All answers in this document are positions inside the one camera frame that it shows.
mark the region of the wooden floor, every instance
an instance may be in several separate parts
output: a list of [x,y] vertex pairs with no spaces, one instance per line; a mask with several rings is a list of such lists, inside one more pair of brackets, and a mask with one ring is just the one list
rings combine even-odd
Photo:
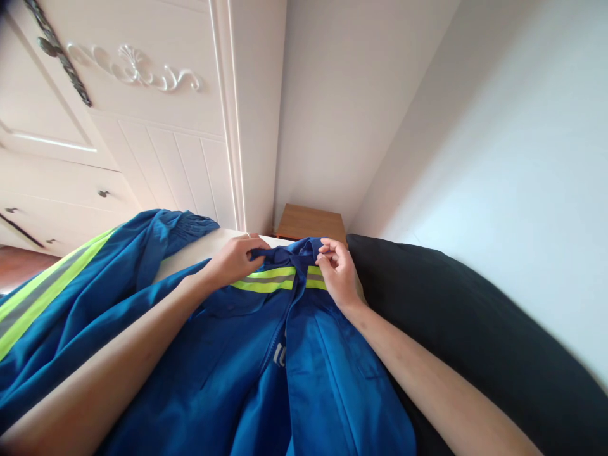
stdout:
[[23,282],[61,260],[15,247],[0,247],[0,295],[7,295]]

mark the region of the drawer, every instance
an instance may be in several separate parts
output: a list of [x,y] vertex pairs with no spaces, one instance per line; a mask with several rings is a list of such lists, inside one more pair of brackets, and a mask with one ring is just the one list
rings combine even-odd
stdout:
[[9,225],[0,218],[0,245],[10,245],[11,247],[22,248],[26,250],[37,249],[33,242],[30,242],[27,237],[18,232],[14,227]]
[[0,206],[4,217],[43,245],[39,248],[23,237],[26,244],[31,244],[30,250],[58,257],[65,256],[137,213],[136,210],[130,213],[109,212],[4,191],[0,191]]
[[0,149],[0,190],[106,211],[139,210],[120,172],[6,149]]

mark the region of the wooden nightstand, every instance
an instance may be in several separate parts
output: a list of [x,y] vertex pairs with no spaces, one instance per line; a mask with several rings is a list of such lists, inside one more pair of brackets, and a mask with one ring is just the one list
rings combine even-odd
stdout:
[[321,211],[287,204],[277,230],[277,238],[303,239],[328,237],[346,244],[346,231],[342,216],[335,212]]

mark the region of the black pillow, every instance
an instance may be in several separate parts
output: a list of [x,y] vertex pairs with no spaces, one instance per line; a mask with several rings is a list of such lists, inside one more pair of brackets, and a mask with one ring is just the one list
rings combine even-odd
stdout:
[[[371,308],[475,385],[545,456],[608,455],[608,396],[498,288],[442,252],[349,234]],[[419,455],[452,455],[393,380]]]

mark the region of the decorative carving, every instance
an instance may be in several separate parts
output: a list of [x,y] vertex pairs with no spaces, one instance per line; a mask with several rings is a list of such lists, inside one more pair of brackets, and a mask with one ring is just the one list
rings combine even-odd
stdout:
[[63,69],[70,77],[70,81],[72,81],[72,85],[74,86],[74,89],[76,89],[76,91],[78,92],[78,95],[80,95],[80,98],[82,98],[82,101],[84,102],[84,104],[89,107],[92,106],[91,99],[89,98],[87,90],[84,88],[84,84],[82,83],[80,78],[78,78],[78,74],[76,73],[76,69],[73,67],[72,62],[70,62],[68,57],[63,52],[61,43],[59,43],[59,40],[57,39],[57,36],[55,35],[55,32],[54,32],[53,28],[51,27],[51,24],[49,24],[49,22],[46,20],[46,17],[44,16],[43,10],[40,8],[40,5],[38,5],[38,2],[36,0],[24,0],[24,1],[25,1],[25,4],[27,5],[27,7],[30,9],[30,11],[34,14],[34,17],[36,18],[36,21],[38,22],[38,26],[40,26],[40,28],[44,32],[44,35],[46,36],[46,42],[49,45],[48,49],[52,50],[52,53],[49,54],[49,52],[44,48],[43,48],[43,50],[45,52],[47,52],[47,54],[49,54],[50,56],[59,58],[59,60],[61,61],[61,64],[63,65]]
[[154,87],[161,92],[176,90],[185,80],[190,80],[190,87],[199,91],[203,87],[203,80],[192,70],[179,70],[176,72],[168,65],[163,67],[165,75],[157,76],[149,69],[149,58],[139,49],[130,44],[121,44],[118,56],[129,66],[120,68],[111,61],[108,53],[99,46],[92,45],[90,49],[74,43],[68,43],[68,54],[78,63],[88,65],[94,63],[107,74],[124,84],[138,84],[144,87]]

